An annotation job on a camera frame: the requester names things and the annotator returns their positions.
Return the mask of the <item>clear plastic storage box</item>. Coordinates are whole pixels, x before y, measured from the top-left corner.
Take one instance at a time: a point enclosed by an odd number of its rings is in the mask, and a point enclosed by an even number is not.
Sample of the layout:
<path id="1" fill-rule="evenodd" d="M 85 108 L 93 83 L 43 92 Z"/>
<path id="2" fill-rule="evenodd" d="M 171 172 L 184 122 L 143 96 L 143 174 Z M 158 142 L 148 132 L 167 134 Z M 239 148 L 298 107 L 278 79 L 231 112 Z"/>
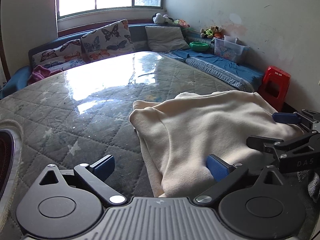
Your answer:
<path id="1" fill-rule="evenodd" d="M 243 63 L 249 49 L 249 46 L 214 38 L 214 55 L 234 63 Z"/>

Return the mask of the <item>red plastic stool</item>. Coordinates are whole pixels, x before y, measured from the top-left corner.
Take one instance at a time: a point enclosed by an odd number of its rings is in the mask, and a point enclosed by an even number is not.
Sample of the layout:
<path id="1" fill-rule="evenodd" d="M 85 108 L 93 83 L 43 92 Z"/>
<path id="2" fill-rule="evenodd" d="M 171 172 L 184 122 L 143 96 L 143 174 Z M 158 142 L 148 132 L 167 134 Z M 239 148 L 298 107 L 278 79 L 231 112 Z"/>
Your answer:
<path id="1" fill-rule="evenodd" d="M 269 66 L 258 88 L 258 93 L 279 112 L 285 102 L 290 80 L 289 73 L 278 67 Z"/>

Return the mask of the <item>butterfly pillow right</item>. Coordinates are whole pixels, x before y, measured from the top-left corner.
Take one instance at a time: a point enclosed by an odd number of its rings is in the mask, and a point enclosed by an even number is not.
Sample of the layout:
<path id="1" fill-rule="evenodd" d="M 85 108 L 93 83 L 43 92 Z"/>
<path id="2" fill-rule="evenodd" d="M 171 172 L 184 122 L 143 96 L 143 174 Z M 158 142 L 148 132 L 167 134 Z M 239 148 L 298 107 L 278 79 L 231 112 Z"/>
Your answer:
<path id="1" fill-rule="evenodd" d="M 91 62 L 134 52 L 127 19 L 95 29 L 81 37 Z"/>

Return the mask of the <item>butterfly pillow left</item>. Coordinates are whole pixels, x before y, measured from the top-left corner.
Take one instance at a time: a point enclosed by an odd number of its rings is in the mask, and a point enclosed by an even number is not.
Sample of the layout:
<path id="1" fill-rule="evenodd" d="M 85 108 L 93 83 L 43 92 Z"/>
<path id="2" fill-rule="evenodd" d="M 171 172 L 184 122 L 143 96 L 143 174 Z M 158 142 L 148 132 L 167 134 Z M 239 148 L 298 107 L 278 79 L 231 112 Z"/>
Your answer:
<path id="1" fill-rule="evenodd" d="M 70 40 L 63 45 L 46 49 L 31 57 L 32 68 L 42 66 L 50 70 L 67 70 L 85 64 L 80 39 Z"/>

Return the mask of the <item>grey cushion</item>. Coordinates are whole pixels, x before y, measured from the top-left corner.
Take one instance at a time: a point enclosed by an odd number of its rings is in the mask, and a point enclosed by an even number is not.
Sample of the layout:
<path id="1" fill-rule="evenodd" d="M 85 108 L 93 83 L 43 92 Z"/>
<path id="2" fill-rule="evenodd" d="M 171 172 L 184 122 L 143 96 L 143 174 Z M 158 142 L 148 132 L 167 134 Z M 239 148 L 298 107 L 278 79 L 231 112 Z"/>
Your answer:
<path id="1" fill-rule="evenodd" d="M 180 27 L 146 26 L 145 31 L 151 51 L 166 52 L 190 48 Z"/>

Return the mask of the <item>pink magenta cloth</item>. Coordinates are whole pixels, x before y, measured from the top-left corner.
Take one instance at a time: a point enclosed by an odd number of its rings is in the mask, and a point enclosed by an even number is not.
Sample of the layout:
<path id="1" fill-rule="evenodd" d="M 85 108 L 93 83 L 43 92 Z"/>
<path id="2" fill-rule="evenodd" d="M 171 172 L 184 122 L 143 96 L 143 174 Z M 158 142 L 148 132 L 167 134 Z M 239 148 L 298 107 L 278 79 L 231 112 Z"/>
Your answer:
<path id="1" fill-rule="evenodd" d="M 47 77 L 53 76 L 55 74 L 59 74 L 61 72 L 62 72 L 61 69 L 51 71 L 47 68 L 42 67 L 41 65 L 38 65 L 31 72 L 31 75 L 29 76 L 28 81 L 27 81 L 27 85 L 31 85 L 33 83 L 41 81 L 41 80 L 43 80 Z"/>

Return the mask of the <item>butterfly pillow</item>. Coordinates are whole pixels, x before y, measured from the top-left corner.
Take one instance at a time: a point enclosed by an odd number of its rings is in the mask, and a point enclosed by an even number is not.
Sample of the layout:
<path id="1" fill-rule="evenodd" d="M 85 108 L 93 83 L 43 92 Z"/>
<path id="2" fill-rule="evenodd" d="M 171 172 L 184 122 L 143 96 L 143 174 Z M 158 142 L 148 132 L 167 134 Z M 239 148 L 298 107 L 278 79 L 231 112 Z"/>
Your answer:
<path id="1" fill-rule="evenodd" d="M 80 39 L 70 40 L 63 45 L 46 49 L 31 57 L 32 68 L 42 66 L 50 70 L 67 70 L 85 64 Z"/>
<path id="2" fill-rule="evenodd" d="M 81 37 L 91 62 L 134 52 L 127 19 L 95 29 Z"/>

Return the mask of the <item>green plastic bowl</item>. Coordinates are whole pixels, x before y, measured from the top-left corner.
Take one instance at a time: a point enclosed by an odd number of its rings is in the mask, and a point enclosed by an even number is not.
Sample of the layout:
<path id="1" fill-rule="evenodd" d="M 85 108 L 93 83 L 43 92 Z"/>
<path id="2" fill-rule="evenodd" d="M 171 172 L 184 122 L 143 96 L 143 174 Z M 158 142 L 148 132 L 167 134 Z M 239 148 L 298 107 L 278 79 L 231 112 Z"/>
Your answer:
<path id="1" fill-rule="evenodd" d="M 205 52 L 210 48 L 210 45 L 204 42 L 190 42 L 189 47 L 196 52 Z"/>

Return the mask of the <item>white black plush toy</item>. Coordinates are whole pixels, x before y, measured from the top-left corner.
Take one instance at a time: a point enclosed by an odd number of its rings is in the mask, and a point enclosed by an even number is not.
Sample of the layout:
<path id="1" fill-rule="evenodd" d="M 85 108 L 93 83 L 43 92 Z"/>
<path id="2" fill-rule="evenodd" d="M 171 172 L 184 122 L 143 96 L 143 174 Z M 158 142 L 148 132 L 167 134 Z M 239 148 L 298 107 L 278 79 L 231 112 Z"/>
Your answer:
<path id="1" fill-rule="evenodd" d="M 170 18 L 168 15 L 162 15 L 160 13 L 156 13 L 152 16 L 152 20 L 154 24 L 173 24 L 174 20 Z"/>

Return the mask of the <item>round black induction cooktop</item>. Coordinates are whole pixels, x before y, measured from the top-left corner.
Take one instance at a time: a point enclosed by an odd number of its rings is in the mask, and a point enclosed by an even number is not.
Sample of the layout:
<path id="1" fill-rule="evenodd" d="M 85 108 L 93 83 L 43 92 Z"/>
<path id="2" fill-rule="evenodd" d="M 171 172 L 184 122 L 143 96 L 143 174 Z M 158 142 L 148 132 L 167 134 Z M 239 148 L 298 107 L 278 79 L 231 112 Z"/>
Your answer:
<path id="1" fill-rule="evenodd" d="M 20 169 L 23 128 L 14 120 L 1 121 L 1 217 L 10 210 Z"/>

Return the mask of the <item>colourful plush toys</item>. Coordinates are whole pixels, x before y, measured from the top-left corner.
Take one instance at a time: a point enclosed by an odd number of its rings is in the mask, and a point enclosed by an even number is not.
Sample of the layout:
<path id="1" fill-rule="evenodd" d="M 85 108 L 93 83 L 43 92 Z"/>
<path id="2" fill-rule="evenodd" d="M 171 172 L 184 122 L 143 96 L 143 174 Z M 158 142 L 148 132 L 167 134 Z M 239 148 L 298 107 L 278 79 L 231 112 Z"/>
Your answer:
<path id="1" fill-rule="evenodd" d="M 208 29 L 201 29 L 200 30 L 200 37 L 201 38 L 207 38 L 207 39 L 213 39 L 213 38 L 219 38 L 222 39 L 222 28 L 220 26 L 211 26 Z"/>

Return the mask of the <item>cream beige garment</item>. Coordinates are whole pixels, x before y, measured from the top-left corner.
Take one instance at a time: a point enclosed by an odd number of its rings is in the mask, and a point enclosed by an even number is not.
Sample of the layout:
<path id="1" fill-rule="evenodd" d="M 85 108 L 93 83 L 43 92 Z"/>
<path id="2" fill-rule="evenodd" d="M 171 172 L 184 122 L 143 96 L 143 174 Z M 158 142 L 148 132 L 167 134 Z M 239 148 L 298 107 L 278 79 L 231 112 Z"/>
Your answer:
<path id="1" fill-rule="evenodd" d="M 129 120 L 153 195 L 194 198 L 211 187 L 216 182 L 206 165 L 211 154 L 253 170 L 270 163 L 271 157 L 246 145 L 249 136 L 290 140 L 303 133 L 298 126 L 275 122 L 274 112 L 259 94 L 237 90 L 135 101 Z"/>

